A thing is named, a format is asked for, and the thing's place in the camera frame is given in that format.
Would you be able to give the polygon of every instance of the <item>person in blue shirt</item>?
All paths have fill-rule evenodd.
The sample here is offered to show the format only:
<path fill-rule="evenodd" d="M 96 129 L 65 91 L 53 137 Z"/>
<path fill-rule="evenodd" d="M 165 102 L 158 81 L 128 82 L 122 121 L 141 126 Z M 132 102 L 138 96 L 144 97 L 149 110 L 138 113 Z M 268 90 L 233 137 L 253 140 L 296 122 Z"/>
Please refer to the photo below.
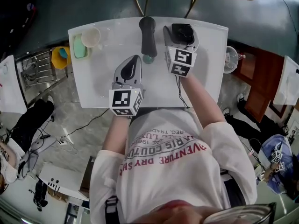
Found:
<path fill-rule="evenodd" d="M 272 191 L 276 194 L 286 193 L 295 203 L 299 203 L 299 154 L 296 156 L 292 153 L 287 134 L 265 115 L 258 123 L 245 110 L 246 101 L 242 94 L 237 96 L 237 101 L 240 112 L 256 123 L 260 131 L 245 121 L 235 119 L 230 115 L 228 108 L 223 111 L 226 121 L 234 128 L 237 135 L 248 139 L 251 147 L 258 153 L 258 158 L 265 168 L 264 179 Z M 279 164 L 271 162 L 271 155 L 275 148 L 280 146 L 282 146 L 280 163 L 284 163 L 285 168 L 276 171 Z"/>

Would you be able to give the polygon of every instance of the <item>black handle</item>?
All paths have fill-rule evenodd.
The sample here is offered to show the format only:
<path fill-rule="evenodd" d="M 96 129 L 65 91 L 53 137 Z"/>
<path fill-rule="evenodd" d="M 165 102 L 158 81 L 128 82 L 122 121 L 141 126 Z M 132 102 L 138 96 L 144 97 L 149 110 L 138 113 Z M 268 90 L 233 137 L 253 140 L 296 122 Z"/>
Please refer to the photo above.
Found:
<path fill-rule="evenodd" d="M 157 49 L 154 38 L 156 27 L 155 20 L 151 17 L 143 17 L 139 22 L 139 27 L 142 32 L 141 53 L 144 55 L 149 55 L 150 57 L 156 57 Z"/>

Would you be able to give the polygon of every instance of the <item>yellow bucket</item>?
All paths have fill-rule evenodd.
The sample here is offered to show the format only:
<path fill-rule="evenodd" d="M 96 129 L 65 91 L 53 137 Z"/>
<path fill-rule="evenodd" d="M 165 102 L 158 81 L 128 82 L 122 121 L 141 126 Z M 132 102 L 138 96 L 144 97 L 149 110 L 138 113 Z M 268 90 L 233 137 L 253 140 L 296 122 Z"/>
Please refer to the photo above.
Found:
<path fill-rule="evenodd" d="M 67 59 L 59 54 L 59 50 L 63 48 L 67 54 Z M 52 51 L 52 63 L 56 69 L 64 69 L 67 65 L 71 64 L 71 51 L 69 47 L 56 47 Z"/>

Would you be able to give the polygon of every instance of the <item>person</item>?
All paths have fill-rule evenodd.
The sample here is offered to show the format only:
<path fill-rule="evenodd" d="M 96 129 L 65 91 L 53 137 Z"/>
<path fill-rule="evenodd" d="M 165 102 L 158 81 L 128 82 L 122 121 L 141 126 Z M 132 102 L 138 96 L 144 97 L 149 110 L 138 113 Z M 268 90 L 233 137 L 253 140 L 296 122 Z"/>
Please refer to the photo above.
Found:
<path fill-rule="evenodd" d="M 265 167 L 264 180 L 268 187 L 276 194 L 287 193 L 294 201 L 299 203 L 299 154 L 296 156 L 291 151 L 287 133 L 266 115 L 258 123 L 248 111 L 245 110 L 246 101 L 242 94 L 237 96 L 237 107 L 241 113 L 256 123 L 260 131 L 253 128 L 245 121 L 235 119 L 230 115 L 228 108 L 223 114 L 226 121 L 234 128 L 237 135 L 248 139 L 251 147 L 260 157 L 261 164 Z M 275 171 L 279 166 L 271 163 L 271 154 L 277 145 L 282 145 L 282 159 L 284 169 Z"/>
<path fill-rule="evenodd" d="M 255 203 L 253 166 L 232 126 L 193 74 L 181 84 L 196 115 L 158 109 L 131 124 L 113 117 L 93 165 L 91 223 L 202 223 L 234 206 L 223 173 L 234 180 L 232 194 Z"/>
<path fill-rule="evenodd" d="M 18 120 L 11 130 L 9 141 L 6 144 L 0 141 L 0 194 L 8 184 L 13 183 L 18 176 L 19 162 L 22 156 L 30 149 L 32 139 L 37 129 L 51 116 L 54 111 L 52 96 L 47 102 L 39 99 Z"/>

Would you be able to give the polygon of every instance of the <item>dark green floor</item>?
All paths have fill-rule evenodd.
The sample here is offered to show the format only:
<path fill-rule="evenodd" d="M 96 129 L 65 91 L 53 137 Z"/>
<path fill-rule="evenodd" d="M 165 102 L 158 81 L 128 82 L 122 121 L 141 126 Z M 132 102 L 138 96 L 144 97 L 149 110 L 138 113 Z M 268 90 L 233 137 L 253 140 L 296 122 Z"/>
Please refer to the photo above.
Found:
<path fill-rule="evenodd" d="M 149 0 L 147 15 L 183 17 L 191 0 Z M 198 0 L 190 19 L 229 28 L 230 39 L 279 55 L 297 58 L 299 0 Z M 67 30 L 102 20 L 140 16 L 134 0 L 37 0 L 38 14 L 20 55 L 68 38 Z"/>

